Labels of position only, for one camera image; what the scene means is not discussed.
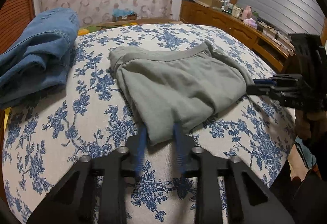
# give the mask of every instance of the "pink bottle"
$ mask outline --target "pink bottle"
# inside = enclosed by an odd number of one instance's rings
[[[249,19],[252,17],[252,9],[251,7],[248,5],[246,6],[245,10],[243,11],[242,13],[242,17],[241,17],[241,20],[245,20],[245,19]]]
[[[247,9],[247,17],[246,19],[250,19],[252,17],[252,8],[251,6],[246,6],[246,9]]]

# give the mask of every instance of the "bottle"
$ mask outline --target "bottle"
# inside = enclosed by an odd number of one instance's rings
[[[249,5],[246,8],[247,8],[247,17],[246,18],[250,19],[252,17],[252,8]]]
[[[242,13],[242,17],[241,20],[244,21],[245,19],[247,19],[247,14],[249,13],[249,11],[247,9],[245,9]]]
[[[254,12],[252,13],[252,19],[253,19],[254,21],[258,21],[258,18],[259,18],[259,14],[258,14],[256,11],[254,11]]]

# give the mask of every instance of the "wooden cabinet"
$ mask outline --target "wooden cabinet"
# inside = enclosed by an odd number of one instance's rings
[[[240,19],[200,4],[182,1],[180,20],[184,23],[217,27],[259,55],[276,72],[281,72],[288,53],[270,38],[244,24]]]
[[[211,26],[224,30],[227,33],[229,33],[230,30],[232,29],[233,24],[230,22],[228,18],[226,18],[222,14],[213,13],[211,18],[212,18]]]
[[[182,3],[181,7],[180,7],[180,20],[183,23],[188,24],[189,22],[191,22],[191,11],[192,11],[192,4],[185,1],[184,3]]]
[[[256,34],[252,33],[250,30],[245,29],[243,26],[235,23],[233,29],[231,29],[230,35],[242,42],[249,49],[252,49],[252,46],[257,38]]]

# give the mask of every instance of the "bed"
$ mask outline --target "bed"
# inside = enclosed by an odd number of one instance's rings
[[[10,209],[26,222],[51,187],[82,155],[100,157],[137,133],[129,106],[110,74],[108,54],[128,45],[181,51],[204,40],[223,49],[252,78],[274,71],[238,40],[214,27],[136,25],[77,37],[65,90],[40,92],[11,110],[3,146],[3,178]],[[267,185],[276,179],[295,140],[294,112],[264,97],[238,102],[189,132],[214,155],[238,155]],[[196,178],[181,178],[172,142],[146,150],[141,181],[129,182],[128,223],[193,223]],[[223,179],[218,179],[227,223]],[[97,223],[97,212],[94,214]]]

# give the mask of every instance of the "blue cloth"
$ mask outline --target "blue cloth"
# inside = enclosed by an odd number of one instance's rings
[[[295,139],[295,146],[300,154],[300,156],[303,159],[303,162],[305,164],[305,166],[308,169],[311,169],[316,163],[317,163],[317,159],[316,157],[311,153],[311,151],[303,144],[302,139],[300,139],[299,137],[297,137]]]
[[[17,105],[26,95],[65,86],[79,21],[75,11],[42,12],[18,40],[0,55],[0,108]]]
[[[114,9],[112,15],[115,17],[125,16],[134,14],[135,12],[132,10],[120,10],[120,9]]]

